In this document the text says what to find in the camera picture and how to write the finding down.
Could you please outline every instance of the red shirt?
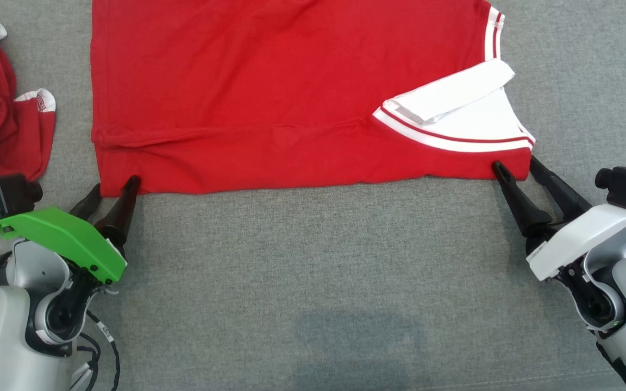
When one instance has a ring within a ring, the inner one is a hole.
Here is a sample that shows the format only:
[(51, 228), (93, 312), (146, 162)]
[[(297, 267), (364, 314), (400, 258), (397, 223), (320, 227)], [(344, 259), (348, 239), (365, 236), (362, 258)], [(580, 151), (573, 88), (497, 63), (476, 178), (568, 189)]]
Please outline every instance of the red shirt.
[(393, 119), (427, 140), (492, 144), (466, 151), (374, 115), (499, 57), (503, 15), (484, 0), (94, 0), (92, 12), (105, 196), (133, 174), (143, 192), (178, 193), (487, 179), (497, 159), (527, 176), (533, 139), (520, 126), (506, 139), (529, 141), (509, 144)]

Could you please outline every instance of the folded shirt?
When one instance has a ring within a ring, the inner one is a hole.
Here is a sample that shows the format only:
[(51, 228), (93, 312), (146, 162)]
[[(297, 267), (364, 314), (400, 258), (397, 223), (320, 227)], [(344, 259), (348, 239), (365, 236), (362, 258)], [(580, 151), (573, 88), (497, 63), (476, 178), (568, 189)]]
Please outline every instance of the folded shirt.
[(484, 0), (94, 0), (102, 193), (528, 175)]

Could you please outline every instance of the gray couch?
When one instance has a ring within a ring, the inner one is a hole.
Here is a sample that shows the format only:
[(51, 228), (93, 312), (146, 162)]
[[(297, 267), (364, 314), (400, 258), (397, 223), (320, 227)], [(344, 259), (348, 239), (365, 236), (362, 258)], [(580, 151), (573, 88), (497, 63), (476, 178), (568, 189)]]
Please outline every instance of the gray couch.
[[(626, 2), (494, 5), (534, 153), (602, 203), (594, 175), (626, 165)], [(70, 208), (98, 180), (90, 8), (0, 0), (20, 91), (57, 99), (43, 205)], [(532, 179), (522, 188), (552, 210)], [(121, 294), (93, 304), (117, 339), (120, 389), (623, 387), (566, 290), (531, 274), (492, 181), (149, 195), (130, 236)], [(104, 352), (96, 389), (114, 375)]]

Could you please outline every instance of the label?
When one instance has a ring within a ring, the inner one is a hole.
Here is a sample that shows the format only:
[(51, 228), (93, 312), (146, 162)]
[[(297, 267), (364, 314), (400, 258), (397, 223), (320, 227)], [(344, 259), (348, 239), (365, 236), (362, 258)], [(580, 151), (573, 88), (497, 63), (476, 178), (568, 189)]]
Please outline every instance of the label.
[(537, 253), (539, 253), (542, 248), (544, 247), (544, 245), (546, 245), (547, 242), (542, 242), (541, 245), (539, 245), (535, 250), (533, 250), (532, 253), (530, 253), (530, 255), (528, 255), (526, 257), (526, 260), (528, 261), (528, 263), (531, 263), (531, 261), (533, 260), (533, 258), (537, 255)]
[(97, 322), (96, 326), (98, 326), (98, 329), (100, 329), (100, 331), (103, 332), (103, 334), (105, 335), (106, 339), (108, 340), (108, 342), (112, 342), (115, 339), (112, 338), (112, 336), (110, 335), (110, 331), (108, 330), (108, 328), (103, 324), (103, 322)]

